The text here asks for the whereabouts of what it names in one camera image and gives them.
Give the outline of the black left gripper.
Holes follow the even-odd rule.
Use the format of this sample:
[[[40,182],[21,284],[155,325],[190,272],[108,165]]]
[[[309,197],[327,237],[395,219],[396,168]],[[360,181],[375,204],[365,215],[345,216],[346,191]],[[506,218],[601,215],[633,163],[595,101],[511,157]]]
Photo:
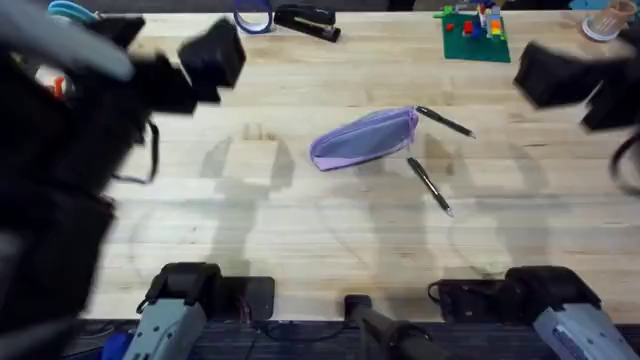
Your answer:
[[[186,40],[178,50],[192,86],[203,102],[219,103],[219,87],[233,89],[246,62],[236,26],[228,19],[216,21],[208,30]],[[156,112],[192,114],[197,96],[180,67],[164,54],[133,57],[131,80],[143,102]]]

